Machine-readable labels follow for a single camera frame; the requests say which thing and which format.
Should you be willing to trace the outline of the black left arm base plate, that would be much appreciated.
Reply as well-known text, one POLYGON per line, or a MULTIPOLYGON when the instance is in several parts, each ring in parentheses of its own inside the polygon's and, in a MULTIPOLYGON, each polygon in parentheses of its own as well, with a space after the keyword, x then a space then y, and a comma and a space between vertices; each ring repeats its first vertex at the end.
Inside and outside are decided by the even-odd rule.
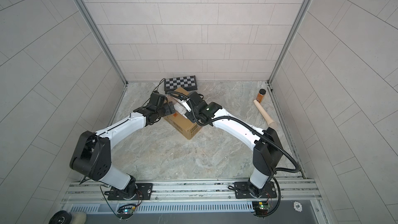
POLYGON ((136 183, 135 185, 128 185, 125 190, 111 187, 109 191, 104 192, 104 195, 110 201, 150 200, 152 190, 152 183, 136 183))

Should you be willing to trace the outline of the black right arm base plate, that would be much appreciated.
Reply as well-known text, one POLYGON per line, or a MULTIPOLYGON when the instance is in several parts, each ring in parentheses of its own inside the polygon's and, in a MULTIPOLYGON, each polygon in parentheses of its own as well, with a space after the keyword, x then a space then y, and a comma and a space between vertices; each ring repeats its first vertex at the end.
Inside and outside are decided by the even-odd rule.
POLYGON ((231 190, 235 192, 236 199, 275 199, 278 197, 277 187, 272 181, 265 183, 261 189, 255 187, 249 180, 236 181, 231 190))

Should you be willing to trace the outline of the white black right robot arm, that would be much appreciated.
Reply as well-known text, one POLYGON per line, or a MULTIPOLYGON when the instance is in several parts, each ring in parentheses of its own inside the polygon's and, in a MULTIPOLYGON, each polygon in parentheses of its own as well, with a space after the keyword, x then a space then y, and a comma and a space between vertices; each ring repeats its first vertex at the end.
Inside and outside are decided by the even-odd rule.
POLYGON ((221 105, 206 103, 197 92, 188 94, 187 105, 191 109, 191 118, 199 125, 222 129, 249 147, 253 152, 252 163, 255 169, 248 181, 248 191, 255 198, 262 197, 265 185, 275 175, 275 169, 283 156, 276 148, 282 146, 277 132, 271 127, 266 130, 253 127, 231 115, 221 105))

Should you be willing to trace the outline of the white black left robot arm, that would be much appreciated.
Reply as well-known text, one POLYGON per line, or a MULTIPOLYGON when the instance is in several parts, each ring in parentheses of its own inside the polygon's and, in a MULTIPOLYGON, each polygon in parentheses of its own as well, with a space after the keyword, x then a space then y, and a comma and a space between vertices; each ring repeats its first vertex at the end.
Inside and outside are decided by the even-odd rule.
POLYGON ((78 139, 69 167, 92 179, 111 186, 112 197, 130 200, 136 195, 136 179, 112 165, 112 149, 129 135, 153 125, 162 117, 175 113, 165 95, 153 92, 148 104, 126 118, 96 132, 85 131, 78 139))

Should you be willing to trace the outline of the brown cardboard express box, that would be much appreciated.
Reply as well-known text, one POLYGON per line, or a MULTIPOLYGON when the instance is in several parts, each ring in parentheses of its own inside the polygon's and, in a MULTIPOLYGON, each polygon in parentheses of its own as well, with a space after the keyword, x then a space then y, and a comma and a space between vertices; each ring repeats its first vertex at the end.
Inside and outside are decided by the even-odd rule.
POLYGON ((189 114, 189 112, 181 104, 180 100, 172 97, 171 95, 167 95, 166 97, 169 102, 173 103, 176 112, 164 117, 164 119, 186 139, 192 139, 202 127, 196 122, 192 122, 187 116, 185 116, 185 114, 189 114))

